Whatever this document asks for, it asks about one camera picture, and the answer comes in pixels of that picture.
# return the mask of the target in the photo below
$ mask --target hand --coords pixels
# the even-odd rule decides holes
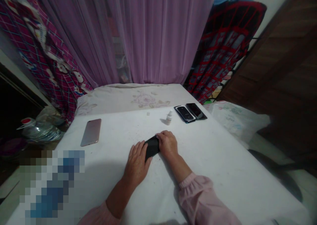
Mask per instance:
[[[138,142],[131,147],[128,162],[126,163],[122,179],[136,188],[148,173],[152,157],[145,162],[145,154],[148,144]]]
[[[168,160],[178,155],[177,140],[172,132],[162,131],[156,134],[162,155]]]

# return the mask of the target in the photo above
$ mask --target smartphone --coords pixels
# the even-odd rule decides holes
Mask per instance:
[[[178,115],[184,120],[185,123],[191,123],[195,121],[194,116],[187,110],[185,106],[174,107]]]
[[[204,120],[207,119],[206,115],[198,108],[197,104],[195,103],[190,103],[186,104],[187,108],[189,111],[192,113],[192,115],[195,116],[196,120]]]
[[[144,144],[146,143],[148,144],[148,147],[146,149],[145,161],[159,153],[159,139],[155,135],[154,137],[151,137],[149,140],[147,140]]]
[[[88,121],[80,146],[87,146],[99,141],[101,119]]]

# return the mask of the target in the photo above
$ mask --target wooden door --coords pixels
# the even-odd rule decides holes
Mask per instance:
[[[218,99],[270,115],[260,134],[317,159],[317,0],[287,0]]]

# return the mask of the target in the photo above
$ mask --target small white bottle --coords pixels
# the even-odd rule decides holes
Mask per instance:
[[[166,125],[170,125],[170,124],[171,124],[172,115],[173,115],[173,110],[171,110],[171,111],[168,113],[167,117],[166,117],[166,120],[165,120]]]

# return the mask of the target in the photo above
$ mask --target pink sleeve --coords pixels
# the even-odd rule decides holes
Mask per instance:
[[[109,211],[106,201],[100,206],[92,208],[77,225],[89,225],[89,224],[107,224],[117,225],[120,224],[120,219],[115,218]]]
[[[179,186],[179,203],[191,224],[241,225],[235,214],[217,198],[209,178],[191,173]]]

